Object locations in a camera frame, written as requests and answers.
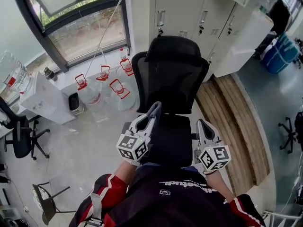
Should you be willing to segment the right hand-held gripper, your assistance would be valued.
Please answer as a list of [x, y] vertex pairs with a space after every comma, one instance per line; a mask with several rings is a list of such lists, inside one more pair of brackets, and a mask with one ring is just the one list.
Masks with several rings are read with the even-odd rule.
[[223, 144], [219, 131], [210, 122], [197, 120], [196, 139], [194, 160], [196, 164], [202, 164], [204, 170], [216, 171], [231, 161], [229, 147]]

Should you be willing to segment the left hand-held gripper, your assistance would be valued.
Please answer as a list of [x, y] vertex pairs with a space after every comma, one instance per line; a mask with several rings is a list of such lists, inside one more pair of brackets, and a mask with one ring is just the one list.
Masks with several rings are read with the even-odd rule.
[[134, 166], [140, 165], [141, 158], [149, 151], [148, 144], [155, 122], [155, 117], [148, 119], [146, 114], [142, 114], [120, 135], [116, 148], [125, 161]]

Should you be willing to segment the black mesh office chair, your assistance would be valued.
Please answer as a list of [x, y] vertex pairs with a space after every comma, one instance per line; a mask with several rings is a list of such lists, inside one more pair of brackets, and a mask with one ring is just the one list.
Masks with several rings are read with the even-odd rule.
[[146, 114], [157, 101], [162, 103], [158, 124], [153, 128], [148, 152], [140, 165], [186, 167], [193, 159], [188, 115], [208, 69], [194, 41], [178, 36], [154, 38], [148, 51], [132, 58], [139, 92], [138, 116]]

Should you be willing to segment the person's left forearm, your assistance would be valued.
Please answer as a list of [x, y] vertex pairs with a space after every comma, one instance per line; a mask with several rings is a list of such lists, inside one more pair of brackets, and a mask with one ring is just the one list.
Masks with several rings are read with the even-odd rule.
[[118, 169], [114, 172], [114, 175], [122, 180], [125, 184], [129, 185], [136, 174], [137, 166], [123, 161]]

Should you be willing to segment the person's right forearm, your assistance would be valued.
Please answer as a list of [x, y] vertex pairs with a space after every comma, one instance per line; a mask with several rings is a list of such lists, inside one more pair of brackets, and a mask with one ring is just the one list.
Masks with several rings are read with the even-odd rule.
[[235, 196], [226, 185], [219, 171], [214, 171], [205, 177], [208, 186], [217, 190], [228, 202], [233, 201]]

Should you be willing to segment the wooden step platform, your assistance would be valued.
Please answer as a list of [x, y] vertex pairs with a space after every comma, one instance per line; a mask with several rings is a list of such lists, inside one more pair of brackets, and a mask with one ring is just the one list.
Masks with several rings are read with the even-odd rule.
[[232, 160], [226, 171], [232, 191], [240, 195], [260, 185], [270, 173], [269, 161], [253, 113], [234, 78], [228, 75], [201, 84], [196, 101], [229, 146]]

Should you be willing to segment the person's black red shirt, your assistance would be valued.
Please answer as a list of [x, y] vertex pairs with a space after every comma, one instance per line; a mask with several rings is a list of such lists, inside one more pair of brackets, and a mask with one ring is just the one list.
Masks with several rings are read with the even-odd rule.
[[207, 185], [211, 173], [146, 163], [129, 185], [102, 175], [69, 227], [265, 227], [250, 196], [228, 202]]

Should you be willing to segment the small black white bin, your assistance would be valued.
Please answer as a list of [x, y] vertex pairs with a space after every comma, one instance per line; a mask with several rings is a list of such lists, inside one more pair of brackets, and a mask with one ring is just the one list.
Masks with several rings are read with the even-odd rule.
[[84, 106], [79, 99], [78, 93], [74, 93], [68, 97], [69, 110], [75, 114], [79, 115], [84, 112]]

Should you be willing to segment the black chair with star base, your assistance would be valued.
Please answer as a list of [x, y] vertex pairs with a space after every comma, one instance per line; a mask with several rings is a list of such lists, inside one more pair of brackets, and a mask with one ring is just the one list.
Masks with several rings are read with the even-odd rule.
[[293, 152], [294, 141], [296, 141], [300, 146], [303, 152], [303, 112], [298, 112], [294, 121], [294, 130], [292, 127], [292, 122], [289, 117], [286, 117], [285, 120], [289, 123], [287, 127], [284, 123], [279, 123], [279, 127], [283, 127], [287, 132], [288, 138], [286, 143], [283, 146], [280, 146], [280, 149], [285, 149], [288, 144], [290, 144], [290, 149], [288, 150], [288, 154]]

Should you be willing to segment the white cabinet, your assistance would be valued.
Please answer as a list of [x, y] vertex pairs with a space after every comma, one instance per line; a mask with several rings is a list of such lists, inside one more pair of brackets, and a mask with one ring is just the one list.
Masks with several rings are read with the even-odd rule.
[[273, 25], [270, 17], [258, 9], [254, 10], [225, 57], [215, 65], [214, 76], [219, 78], [239, 71], [252, 57]]

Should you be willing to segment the white water dispenser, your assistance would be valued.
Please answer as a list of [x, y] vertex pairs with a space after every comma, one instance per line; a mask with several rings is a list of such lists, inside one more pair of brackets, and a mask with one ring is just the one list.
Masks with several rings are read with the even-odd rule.
[[29, 88], [20, 95], [20, 105], [60, 125], [75, 119], [68, 97], [40, 72], [32, 75]]

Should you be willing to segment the dark metal cup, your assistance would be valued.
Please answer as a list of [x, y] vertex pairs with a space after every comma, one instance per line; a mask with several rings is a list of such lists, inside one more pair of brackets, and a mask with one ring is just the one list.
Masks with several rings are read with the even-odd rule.
[[45, 67], [44, 72], [45, 72], [45, 75], [48, 78], [52, 79], [53, 81], [56, 81], [58, 79], [57, 75], [52, 70], [50, 70], [48, 67]]

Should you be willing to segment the dark framed window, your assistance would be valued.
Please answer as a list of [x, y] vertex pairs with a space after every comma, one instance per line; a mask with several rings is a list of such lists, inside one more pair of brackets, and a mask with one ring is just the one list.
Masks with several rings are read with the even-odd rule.
[[15, 0], [42, 47], [29, 72], [67, 72], [88, 59], [130, 47], [125, 0]]

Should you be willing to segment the blue wrapped bundle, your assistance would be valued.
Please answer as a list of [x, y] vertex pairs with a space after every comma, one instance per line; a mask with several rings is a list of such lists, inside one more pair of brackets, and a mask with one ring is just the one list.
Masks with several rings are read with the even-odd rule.
[[271, 74], [278, 74], [301, 54], [299, 46], [283, 32], [276, 43], [265, 53], [261, 63]]

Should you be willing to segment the grey metal lockers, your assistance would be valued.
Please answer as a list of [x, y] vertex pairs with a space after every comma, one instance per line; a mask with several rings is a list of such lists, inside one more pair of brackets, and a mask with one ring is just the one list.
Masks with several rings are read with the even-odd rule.
[[174, 35], [197, 43], [208, 81], [247, 24], [249, 0], [150, 0], [150, 39]]

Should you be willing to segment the white metal rack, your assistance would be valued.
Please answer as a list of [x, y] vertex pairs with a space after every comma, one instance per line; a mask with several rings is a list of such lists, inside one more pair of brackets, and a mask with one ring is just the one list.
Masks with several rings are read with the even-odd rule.
[[262, 217], [266, 227], [296, 227], [303, 220], [303, 210], [300, 210], [298, 215], [264, 211]]

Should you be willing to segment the black mesh swivel chair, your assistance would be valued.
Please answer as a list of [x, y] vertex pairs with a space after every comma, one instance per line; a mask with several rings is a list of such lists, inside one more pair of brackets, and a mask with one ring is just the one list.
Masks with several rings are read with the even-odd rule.
[[38, 139], [45, 133], [49, 133], [50, 129], [37, 133], [36, 126], [38, 124], [38, 120], [34, 120], [33, 127], [30, 127], [27, 117], [15, 114], [5, 100], [0, 97], [0, 125], [12, 130], [12, 140], [5, 139], [4, 146], [12, 145], [16, 158], [24, 158], [30, 154], [31, 158], [36, 160], [34, 156], [35, 148], [38, 148], [45, 158], [50, 157], [38, 143]]

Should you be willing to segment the black stool patterned cushion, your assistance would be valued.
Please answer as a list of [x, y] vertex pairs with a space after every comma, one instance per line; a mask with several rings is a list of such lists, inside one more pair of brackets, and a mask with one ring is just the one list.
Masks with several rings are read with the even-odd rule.
[[40, 184], [32, 184], [32, 193], [34, 202], [38, 206], [38, 208], [42, 212], [42, 221], [45, 225], [49, 225], [50, 221], [56, 214], [67, 214], [67, 213], [75, 213], [76, 211], [60, 211], [54, 201], [54, 198], [63, 192], [70, 189], [70, 187], [66, 187], [58, 193], [51, 195], [47, 189], [43, 186], [50, 184], [50, 182], [40, 183]]

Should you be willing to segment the large clear water bottle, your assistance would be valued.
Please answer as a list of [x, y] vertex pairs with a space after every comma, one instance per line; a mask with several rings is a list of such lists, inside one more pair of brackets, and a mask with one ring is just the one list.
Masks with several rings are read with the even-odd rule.
[[24, 94], [30, 85], [27, 68], [9, 51], [0, 55], [0, 82], [11, 90]]

